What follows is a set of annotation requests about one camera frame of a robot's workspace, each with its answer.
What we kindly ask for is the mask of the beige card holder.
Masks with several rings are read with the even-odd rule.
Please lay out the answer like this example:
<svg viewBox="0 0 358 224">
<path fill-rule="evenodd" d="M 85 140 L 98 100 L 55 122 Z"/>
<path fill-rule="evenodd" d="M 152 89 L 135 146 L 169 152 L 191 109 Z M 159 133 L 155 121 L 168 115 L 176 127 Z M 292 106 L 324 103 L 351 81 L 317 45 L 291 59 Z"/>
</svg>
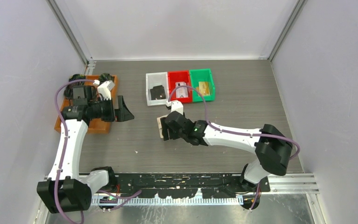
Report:
<svg viewBox="0 0 358 224">
<path fill-rule="evenodd" d="M 158 117 L 157 118 L 157 123 L 158 123 L 158 130 L 159 130 L 159 134 L 160 134 L 160 137 L 162 138 L 162 133 L 161 133 L 161 119 L 166 119 L 167 115 L 163 115 L 161 117 Z"/>
</svg>

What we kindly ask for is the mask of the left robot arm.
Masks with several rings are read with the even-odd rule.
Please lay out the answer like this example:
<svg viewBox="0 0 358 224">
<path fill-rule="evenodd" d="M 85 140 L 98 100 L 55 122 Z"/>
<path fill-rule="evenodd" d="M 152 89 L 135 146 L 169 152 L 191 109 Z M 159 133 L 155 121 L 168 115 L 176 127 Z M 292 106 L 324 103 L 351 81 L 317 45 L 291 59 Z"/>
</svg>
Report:
<svg viewBox="0 0 358 224">
<path fill-rule="evenodd" d="M 94 168 L 80 178 L 79 163 L 83 141 L 94 119 L 102 122 L 124 122 L 134 119 L 122 96 L 118 108 L 114 107 L 111 91 L 114 84 L 104 82 L 98 87 L 73 87 L 71 104 L 60 110 L 61 137 L 55 162 L 47 180 L 37 184 L 37 194 L 50 213 L 88 210 L 94 193 L 102 189 L 107 193 L 117 188 L 112 167 Z"/>
</svg>

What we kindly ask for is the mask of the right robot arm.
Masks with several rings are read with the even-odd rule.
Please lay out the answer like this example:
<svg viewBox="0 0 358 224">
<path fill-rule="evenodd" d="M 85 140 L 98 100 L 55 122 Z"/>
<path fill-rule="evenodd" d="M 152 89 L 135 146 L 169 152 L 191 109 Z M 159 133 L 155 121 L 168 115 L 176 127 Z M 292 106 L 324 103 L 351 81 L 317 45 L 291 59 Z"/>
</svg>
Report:
<svg viewBox="0 0 358 224">
<path fill-rule="evenodd" d="M 247 192 L 253 191 L 269 174 L 284 176 L 287 173 L 293 144 L 273 125 L 261 129 L 239 129 L 191 121 L 179 112 L 159 118 L 163 140 L 183 139 L 193 146 L 225 146 L 256 155 L 256 160 L 246 164 L 241 173 L 240 185 Z"/>
</svg>

